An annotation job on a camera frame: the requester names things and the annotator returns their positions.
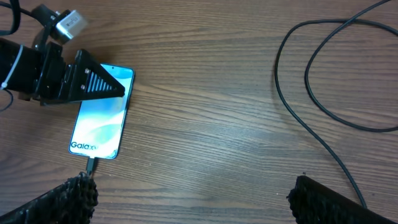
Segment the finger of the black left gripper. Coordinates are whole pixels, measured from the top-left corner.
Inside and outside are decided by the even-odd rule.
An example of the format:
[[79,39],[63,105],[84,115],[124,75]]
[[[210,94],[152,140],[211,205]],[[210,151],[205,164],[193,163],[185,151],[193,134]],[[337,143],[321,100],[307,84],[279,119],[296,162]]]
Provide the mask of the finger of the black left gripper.
[[66,102],[123,97],[125,88],[85,49],[75,56],[63,81]]

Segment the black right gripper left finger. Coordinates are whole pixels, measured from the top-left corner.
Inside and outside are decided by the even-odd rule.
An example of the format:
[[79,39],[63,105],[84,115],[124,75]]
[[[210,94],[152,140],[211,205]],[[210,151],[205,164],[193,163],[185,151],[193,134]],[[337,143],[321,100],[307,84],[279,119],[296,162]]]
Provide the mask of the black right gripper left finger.
[[86,173],[1,216],[1,224],[89,224],[98,204],[95,181]]

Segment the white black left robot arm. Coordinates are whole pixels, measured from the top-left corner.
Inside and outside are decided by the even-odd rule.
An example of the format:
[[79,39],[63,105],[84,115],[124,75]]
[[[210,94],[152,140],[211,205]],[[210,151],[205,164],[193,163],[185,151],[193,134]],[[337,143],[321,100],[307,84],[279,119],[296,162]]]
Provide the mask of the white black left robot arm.
[[[18,1],[2,2],[12,11],[10,30],[1,31],[1,89],[19,92],[23,100],[39,100],[41,105],[122,97],[125,88],[85,49],[73,64],[62,57],[63,44],[76,37],[87,25],[76,10],[54,12],[41,4],[31,11]],[[31,47],[6,39],[14,34],[25,14],[37,20],[42,30]]]

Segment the blue Galaxy smartphone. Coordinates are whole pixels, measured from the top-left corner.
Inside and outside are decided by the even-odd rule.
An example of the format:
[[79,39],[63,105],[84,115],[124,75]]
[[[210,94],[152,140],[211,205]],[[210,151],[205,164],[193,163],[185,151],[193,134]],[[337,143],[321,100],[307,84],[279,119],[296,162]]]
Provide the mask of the blue Galaxy smartphone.
[[127,67],[101,65],[125,88],[122,97],[83,101],[76,117],[69,152],[100,159],[116,158],[121,143],[135,73]]

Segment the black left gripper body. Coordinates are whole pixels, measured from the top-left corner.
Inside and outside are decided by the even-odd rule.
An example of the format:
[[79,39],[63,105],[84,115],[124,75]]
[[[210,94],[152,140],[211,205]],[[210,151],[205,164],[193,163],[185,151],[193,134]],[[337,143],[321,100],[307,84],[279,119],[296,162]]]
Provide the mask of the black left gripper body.
[[44,61],[40,76],[34,86],[35,100],[41,106],[75,102],[73,98],[73,79],[75,64],[66,64],[62,57],[63,47],[49,42],[44,49]]

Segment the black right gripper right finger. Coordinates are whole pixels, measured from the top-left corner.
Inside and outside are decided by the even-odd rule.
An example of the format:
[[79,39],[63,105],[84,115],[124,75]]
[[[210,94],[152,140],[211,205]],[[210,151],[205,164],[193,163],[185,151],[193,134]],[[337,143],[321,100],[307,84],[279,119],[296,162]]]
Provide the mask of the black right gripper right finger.
[[287,200],[298,224],[397,224],[305,175]]

